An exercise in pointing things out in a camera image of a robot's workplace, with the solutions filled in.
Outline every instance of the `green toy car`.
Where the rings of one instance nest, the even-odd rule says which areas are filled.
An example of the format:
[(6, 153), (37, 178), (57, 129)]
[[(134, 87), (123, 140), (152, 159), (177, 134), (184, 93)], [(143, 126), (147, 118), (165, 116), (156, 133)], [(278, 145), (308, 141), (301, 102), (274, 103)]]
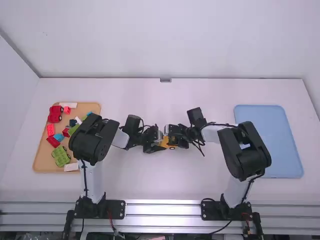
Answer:
[(64, 146), (58, 146), (51, 153), (51, 156), (55, 159), (55, 164), (62, 168), (64, 165), (70, 163), (71, 157), (67, 154), (67, 149)]

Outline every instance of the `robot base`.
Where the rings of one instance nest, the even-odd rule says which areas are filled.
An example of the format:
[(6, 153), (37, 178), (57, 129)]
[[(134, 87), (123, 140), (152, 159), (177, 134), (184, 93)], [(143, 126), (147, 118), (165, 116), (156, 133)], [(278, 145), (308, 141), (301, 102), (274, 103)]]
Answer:
[(229, 208), (224, 201), (223, 194), (221, 201), (202, 200), (201, 218), (204, 221), (244, 221), (252, 219), (252, 209), (250, 202), (238, 204), (235, 208)]
[(79, 197), (75, 203), (75, 219), (124, 219), (126, 202), (124, 200), (107, 200), (106, 193), (98, 203), (88, 197)]

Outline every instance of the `metal extrusion frame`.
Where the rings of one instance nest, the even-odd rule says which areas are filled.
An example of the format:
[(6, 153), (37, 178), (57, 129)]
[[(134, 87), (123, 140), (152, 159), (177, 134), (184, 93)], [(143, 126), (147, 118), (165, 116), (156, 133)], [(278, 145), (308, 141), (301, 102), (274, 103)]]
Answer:
[[(124, 233), (207, 234), (227, 221), (203, 221), (200, 200), (125, 200), (123, 220), (114, 220)], [(261, 215), (265, 234), (320, 235), (320, 203), (251, 201), (252, 211)], [(62, 232), (66, 213), (74, 202), (0, 202), (0, 231)], [(80, 232), (82, 220), (75, 219), (72, 232)], [(108, 219), (86, 219), (84, 233), (112, 233)], [(221, 234), (241, 234), (242, 223), (232, 222)]]

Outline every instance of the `red toy car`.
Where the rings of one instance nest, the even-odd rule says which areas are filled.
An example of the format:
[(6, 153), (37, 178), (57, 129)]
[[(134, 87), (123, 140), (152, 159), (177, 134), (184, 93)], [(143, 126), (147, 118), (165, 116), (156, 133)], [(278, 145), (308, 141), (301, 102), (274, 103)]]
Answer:
[(60, 145), (60, 142), (54, 138), (53, 135), (48, 136), (46, 139), (54, 148)]
[(62, 106), (60, 106), (60, 105), (52, 106), (52, 107), (50, 107), (49, 111), (50, 111), (50, 114), (60, 115), (61, 113), (64, 112), (64, 108)]
[(59, 113), (50, 113), (48, 116), (48, 122), (52, 124), (59, 123), (62, 120), (62, 116)]

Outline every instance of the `blue toy block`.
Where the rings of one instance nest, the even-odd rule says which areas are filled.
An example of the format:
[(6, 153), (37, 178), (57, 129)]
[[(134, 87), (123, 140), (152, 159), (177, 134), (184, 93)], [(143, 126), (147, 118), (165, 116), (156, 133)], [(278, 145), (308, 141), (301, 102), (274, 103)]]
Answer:
[(61, 142), (65, 138), (65, 136), (63, 136), (61, 133), (57, 133), (53, 135), (53, 137), (59, 142)]

